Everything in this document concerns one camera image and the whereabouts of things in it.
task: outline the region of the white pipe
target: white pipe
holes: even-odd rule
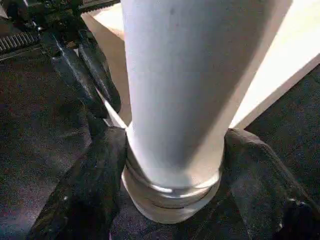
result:
[[[129,162],[148,188],[181,194],[219,181],[224,135],[289,5],[122,0]]]

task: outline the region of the pvc pipe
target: pvc pipe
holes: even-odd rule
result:
[[[130,173],[162,194],[203,197],[220,180],[224,135],[291,1],[121,2]]]

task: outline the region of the dark floor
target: dark floor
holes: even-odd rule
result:
[[[82,105],[46,57],[6,60],[0,72],[0,239],[20,239],[91,139]],[[320,66],[247,128],[318,204],[319,89]]]

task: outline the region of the gear teeth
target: gear teeth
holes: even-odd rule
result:
[[[14,52],[18,49],[29,47],[40,41],[36,32],[21,32],[0,38],[0,54]]]

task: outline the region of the wooden board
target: wooden board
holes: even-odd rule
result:
[[[293,2],[230,127],[244,129],[320,63],[320,0]],[[131,121],[121,4],[84,13],[106,55],[119,90],[125,124]]]

